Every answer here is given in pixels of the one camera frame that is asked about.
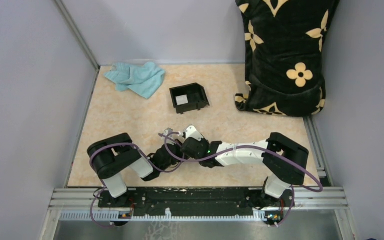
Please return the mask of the grey credit card stack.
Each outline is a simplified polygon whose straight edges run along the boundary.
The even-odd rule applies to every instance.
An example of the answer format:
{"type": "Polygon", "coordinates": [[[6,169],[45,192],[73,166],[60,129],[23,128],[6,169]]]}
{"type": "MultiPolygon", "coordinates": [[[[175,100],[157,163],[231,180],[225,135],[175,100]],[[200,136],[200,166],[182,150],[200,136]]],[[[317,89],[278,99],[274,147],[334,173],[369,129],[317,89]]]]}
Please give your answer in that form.
{"type": "Polygon", "coordinates": [[[185,95],[179,95],[175,97],[175,103],[177,106],[185,105],[189,103],[188,96],[185,95]]]}

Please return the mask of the black plastic card box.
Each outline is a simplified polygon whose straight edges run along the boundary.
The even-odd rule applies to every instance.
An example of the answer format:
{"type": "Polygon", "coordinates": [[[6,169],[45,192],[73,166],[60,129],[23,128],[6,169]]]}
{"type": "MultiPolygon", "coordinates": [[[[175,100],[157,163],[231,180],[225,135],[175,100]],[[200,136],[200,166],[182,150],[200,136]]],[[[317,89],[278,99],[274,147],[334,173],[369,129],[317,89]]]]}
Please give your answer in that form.
{"type": "Polygon", "coordinates": [[[198,83],[172,87],[169,89],[173,107],[177,114],[184,114],[190,111],[200,111],[201,109],[210,106],[210,101],[207,97],[205,88],[198,83]],[[189,103],[184,105],[176,105],[176,96],[187,95],[189,103]]]}

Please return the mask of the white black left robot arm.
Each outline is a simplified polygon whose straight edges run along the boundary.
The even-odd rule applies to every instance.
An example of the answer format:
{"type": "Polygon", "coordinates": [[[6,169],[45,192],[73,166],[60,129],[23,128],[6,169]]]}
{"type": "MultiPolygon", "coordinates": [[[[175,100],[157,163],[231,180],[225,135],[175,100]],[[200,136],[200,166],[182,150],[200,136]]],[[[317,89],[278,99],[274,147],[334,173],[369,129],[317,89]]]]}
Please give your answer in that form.
{"type": "Polygon", "coordinates": [[[110,200],[118,207],[129,203],[130,193],[122,177],[124,169],[133,170],[145,182],[152,181],[161,173],[177,169],[185,156],[178,141],[169,141],[155,153],[145,154],[128,133],[122,133],[93,143],[87,149],[89,165],[110,194],[110,200]]]}

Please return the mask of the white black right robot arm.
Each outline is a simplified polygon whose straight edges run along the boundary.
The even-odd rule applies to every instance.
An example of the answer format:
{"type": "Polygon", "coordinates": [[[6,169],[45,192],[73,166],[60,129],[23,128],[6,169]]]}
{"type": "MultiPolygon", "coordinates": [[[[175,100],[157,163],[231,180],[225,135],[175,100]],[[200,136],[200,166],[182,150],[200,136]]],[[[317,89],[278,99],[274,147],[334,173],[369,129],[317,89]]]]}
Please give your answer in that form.
{"type": "Polygon", "coordinates": [[[265,165],[271,172],[264,182],[261,199],[275,206],[291,185],[304,184],[309,151],[285,135],[273,132],[266,140],[251,143],[209,142],[201,133],[182,133],[181,152],[199,160],[206,168],[231,165],[265,165]]]}

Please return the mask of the light blue cloth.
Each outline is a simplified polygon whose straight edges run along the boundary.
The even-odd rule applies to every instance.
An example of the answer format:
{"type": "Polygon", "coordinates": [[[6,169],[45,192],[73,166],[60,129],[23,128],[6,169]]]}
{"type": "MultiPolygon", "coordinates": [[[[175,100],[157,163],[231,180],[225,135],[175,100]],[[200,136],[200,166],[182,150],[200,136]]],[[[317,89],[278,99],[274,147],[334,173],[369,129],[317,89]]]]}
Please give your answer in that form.
{"type": "Polygon", "coordinates": [[[164,82],[166,71],[154,62],[144,65],[117,62],[103,76],[115,84],[115,90],[130,90],[142,98],[149,99],[164,82]]]}

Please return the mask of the black floral cushion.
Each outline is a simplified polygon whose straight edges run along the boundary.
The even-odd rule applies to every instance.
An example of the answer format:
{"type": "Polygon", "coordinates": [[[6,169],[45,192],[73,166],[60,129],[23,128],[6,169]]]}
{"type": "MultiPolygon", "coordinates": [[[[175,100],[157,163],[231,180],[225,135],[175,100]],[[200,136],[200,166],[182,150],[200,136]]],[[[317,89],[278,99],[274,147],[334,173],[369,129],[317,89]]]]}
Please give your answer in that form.
{"type": "Polygon", "coordinates": [[[337,0],[238,0],[247,94],[241,112],[285,117],[320,113],[326,101],[322,50],[337,0]]]}

